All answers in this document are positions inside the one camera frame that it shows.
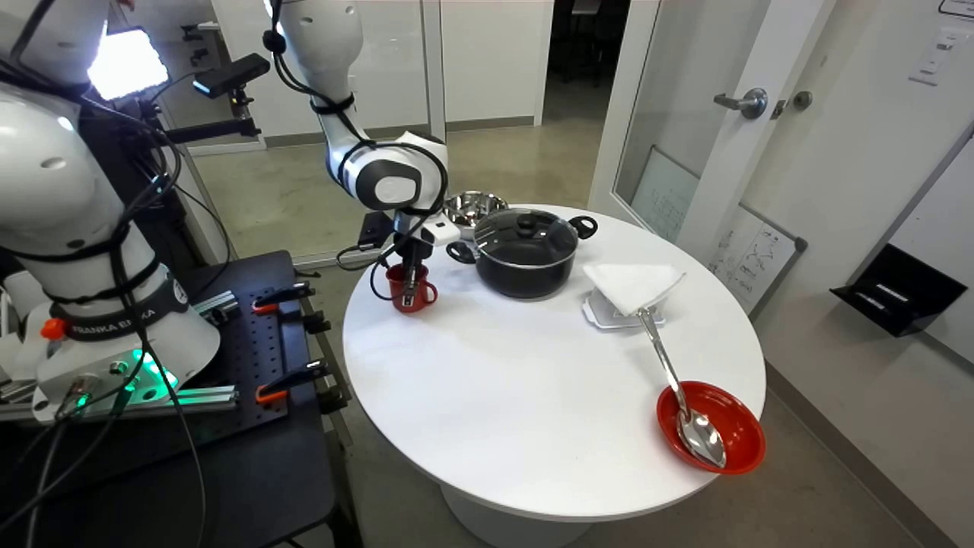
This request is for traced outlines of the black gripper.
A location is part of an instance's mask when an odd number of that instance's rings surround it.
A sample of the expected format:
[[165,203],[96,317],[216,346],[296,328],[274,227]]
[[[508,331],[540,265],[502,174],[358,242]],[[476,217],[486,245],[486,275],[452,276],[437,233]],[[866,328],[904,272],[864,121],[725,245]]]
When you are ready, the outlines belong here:
[[405,304],[413,299],[413,304],[425,304],[425,267],[424,262],[433,255],[436,234],[425,228],[428,213],[393,217],[393,253],[409,265],[409,276],[405,265],[393,265],[393,301]]

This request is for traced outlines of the white robot base torso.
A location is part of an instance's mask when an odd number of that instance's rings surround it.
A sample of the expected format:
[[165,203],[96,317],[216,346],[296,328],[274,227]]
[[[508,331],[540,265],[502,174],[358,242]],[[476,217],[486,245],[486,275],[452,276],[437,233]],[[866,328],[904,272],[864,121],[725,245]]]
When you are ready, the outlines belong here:
[[77,127],[112,0],[0,2],[0,247],[38,284],[9,375],[35,375],[33,421],[157,367],[178,386],[218,353],[218,328],[132,227]]

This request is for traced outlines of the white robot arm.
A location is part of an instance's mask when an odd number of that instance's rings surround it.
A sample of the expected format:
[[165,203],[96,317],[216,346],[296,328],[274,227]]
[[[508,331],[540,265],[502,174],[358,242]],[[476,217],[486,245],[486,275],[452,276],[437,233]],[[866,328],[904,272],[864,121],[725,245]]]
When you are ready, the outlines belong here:
[[383,262],[383,301],[400,314],[436,301],[425,281],[433,242],[424,223],[448,192],[448,151],[420,134],[374,141],[353,120],[349,71],[362,53],[356,0],[270,0],[260,36],[277,79],[310,100],[322,131],[326,174],[362,207],[383,213],[393,228],[395,265]]

